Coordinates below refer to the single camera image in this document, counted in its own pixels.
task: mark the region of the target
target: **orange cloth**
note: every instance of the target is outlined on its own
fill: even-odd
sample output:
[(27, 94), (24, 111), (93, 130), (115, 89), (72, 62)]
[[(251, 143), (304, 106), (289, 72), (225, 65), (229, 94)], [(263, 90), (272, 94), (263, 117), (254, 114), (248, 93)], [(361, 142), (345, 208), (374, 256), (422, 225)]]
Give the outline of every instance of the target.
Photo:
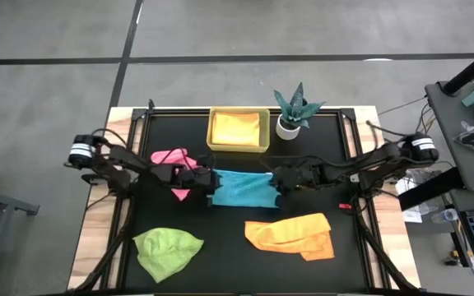
[(306, 261), (334, 258), (330, 225), (323, 214), (263, 223), (246, 221), (244, 236), (259, 250), (301, 253)]
[(213, 144), (259, 146), (259, 113), (215, 113), (211, 130)]

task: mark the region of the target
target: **potted plant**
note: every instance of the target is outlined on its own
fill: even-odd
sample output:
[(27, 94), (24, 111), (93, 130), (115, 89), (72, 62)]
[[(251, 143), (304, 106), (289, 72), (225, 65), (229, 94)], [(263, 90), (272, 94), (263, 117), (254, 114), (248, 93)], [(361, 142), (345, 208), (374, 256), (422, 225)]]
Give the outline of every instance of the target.
[(286, 102), (281, 93), (273, 91), (277, 103), (281, 107), (281, 115), (277, 119), (276, 133), (283, 140), (293, 140), (300, 133), (301, 127), (309, 127), (309, 118), (316, 114), (322, 103), (308, 103), (303, 97), (303, 82), (295, 90), (290, 103)]

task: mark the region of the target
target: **pink cloth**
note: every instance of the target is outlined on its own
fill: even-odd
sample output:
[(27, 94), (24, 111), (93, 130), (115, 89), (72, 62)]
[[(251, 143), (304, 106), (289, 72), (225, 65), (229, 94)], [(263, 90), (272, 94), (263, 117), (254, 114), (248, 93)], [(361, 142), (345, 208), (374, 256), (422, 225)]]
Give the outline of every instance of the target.
[[(173, 152), (171, 152), (171, 154), (168, 155), (169, 152), (169, 150), (157, 151), (151, 155), (151, 161), (155, 164), (183, 164), (186, 166), (189, 164), (191, 169), (195, 169), (197, 167), (196, 160), (192, 160), (189, 157), (185, 156), (188, 155), (187, 150), (175, 149), (173, 150)], [(171, 191), (179, 198), (180, 201), (183, 201), (189, 193), (189, 189), (171, 189)]]

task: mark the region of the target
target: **green cloth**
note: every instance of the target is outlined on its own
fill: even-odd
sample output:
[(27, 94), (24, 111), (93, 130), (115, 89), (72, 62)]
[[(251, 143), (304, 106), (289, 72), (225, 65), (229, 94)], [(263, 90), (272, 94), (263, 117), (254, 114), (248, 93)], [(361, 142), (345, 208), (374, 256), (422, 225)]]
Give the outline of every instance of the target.
[(156, 283), (181, 271), (204, 243), (185, 231), (167, 228), (151, 229), (132, 240), (138, 262)]

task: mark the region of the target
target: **white pot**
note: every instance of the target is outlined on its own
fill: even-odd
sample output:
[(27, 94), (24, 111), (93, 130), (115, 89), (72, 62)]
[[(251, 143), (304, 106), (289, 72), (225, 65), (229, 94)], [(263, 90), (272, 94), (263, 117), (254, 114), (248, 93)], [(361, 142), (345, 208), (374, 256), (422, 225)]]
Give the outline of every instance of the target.
[(294, 130), (286, 129), (281, 125), (281, 115), (277, 118), (276, 133), (283, 140), (294, 140), (299, 135), (300, 129), (301, 127), (297, 127)]

